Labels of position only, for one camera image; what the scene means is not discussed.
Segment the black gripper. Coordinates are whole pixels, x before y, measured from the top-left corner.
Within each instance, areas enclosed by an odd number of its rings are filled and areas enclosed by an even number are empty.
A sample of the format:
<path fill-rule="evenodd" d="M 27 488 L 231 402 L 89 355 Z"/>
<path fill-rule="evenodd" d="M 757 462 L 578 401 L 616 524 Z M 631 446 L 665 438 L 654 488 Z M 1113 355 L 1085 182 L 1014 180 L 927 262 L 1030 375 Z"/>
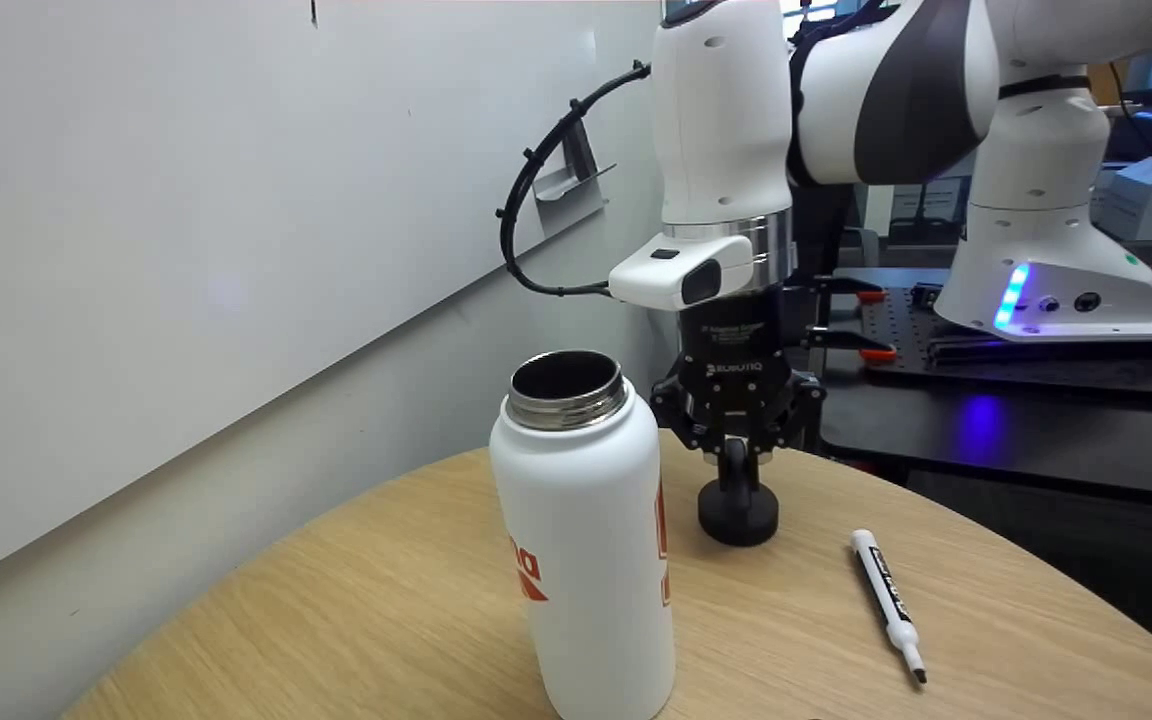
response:
<path fill-rule="evenodd" d="M 822 443 L 823 387 L 791 362 L 795 340 L 771 295 L 687 307 L 679 340 L 679 359 L 654 387 L 654 410 L 687 446 L 715 453 L 722 477 L 757 477 L 765 453 Z"/>

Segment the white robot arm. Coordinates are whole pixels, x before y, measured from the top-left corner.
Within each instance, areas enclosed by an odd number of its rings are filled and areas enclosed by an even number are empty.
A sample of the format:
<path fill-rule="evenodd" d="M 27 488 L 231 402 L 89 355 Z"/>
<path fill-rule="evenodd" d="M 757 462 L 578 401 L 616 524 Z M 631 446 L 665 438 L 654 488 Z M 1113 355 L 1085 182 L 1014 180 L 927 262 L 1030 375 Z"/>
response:
<path fill-rule="evenodd" d="M 656 46 L 662 233 L 649 298 L 685 321 L 656 415 L 749 483 L 817 422 L 784 291 L 751 229 L 806 189 L 972 169 L 936 317 L 1022 345 L 1152 340 L 1152 266 L 1090 220 L 1107 119 L 1085 70 L 1152 46 L 1152 0 L 863 0 L 791 23 L 779 0 L 673 0 Z"/>

